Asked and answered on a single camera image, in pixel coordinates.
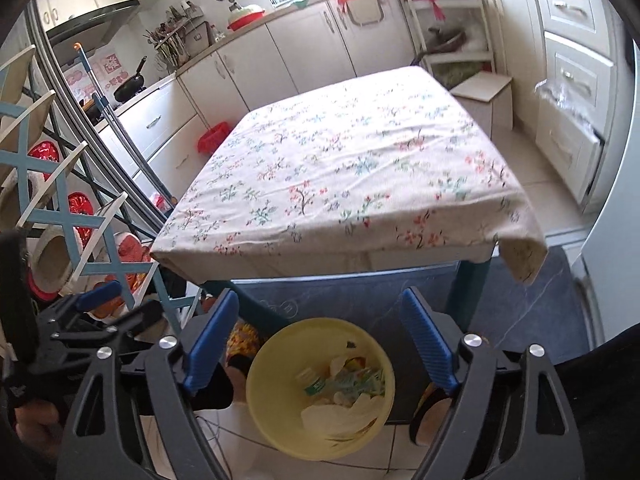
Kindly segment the person's left hand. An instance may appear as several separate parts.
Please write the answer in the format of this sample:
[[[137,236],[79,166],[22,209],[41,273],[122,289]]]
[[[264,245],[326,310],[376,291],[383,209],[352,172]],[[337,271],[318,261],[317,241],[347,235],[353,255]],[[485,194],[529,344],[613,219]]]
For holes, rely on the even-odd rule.
[[[15,430],[24,445],[46,460],[56,460],[63,431],[56,407],[47,401],[32,401],[14,413]]]

